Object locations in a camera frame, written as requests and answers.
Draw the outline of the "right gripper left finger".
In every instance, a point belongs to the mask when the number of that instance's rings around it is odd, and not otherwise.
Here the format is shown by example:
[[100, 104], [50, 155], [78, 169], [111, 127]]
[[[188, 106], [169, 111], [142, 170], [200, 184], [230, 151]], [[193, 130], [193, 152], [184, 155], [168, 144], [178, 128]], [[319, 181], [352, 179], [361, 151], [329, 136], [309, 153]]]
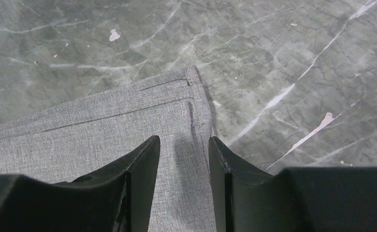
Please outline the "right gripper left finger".
[[0, 174], [0, 232], [146, 232], [159, 158], [155, 135], [72, 182]]

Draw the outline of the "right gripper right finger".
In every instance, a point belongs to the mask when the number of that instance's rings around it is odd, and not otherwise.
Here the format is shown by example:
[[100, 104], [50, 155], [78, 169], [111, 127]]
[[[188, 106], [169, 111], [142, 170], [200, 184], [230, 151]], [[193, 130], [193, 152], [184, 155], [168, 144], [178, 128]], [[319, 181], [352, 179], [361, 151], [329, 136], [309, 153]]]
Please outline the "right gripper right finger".
[[209, 139], [219, 232], [377, 232], [377, 167], [288, 167], [268, 174]]

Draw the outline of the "grey cloth napkin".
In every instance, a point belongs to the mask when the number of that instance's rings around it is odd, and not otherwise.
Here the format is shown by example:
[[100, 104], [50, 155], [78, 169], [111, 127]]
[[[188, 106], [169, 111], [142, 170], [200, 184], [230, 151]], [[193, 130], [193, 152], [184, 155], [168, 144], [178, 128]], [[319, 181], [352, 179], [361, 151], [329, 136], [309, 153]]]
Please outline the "grey cloth napkin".
[[0, 125], [0, 174], [71, 181], [153, 135], [160, 159], [151, 232], [214, 232], [211, 111], [194, 66], [75, 99]]

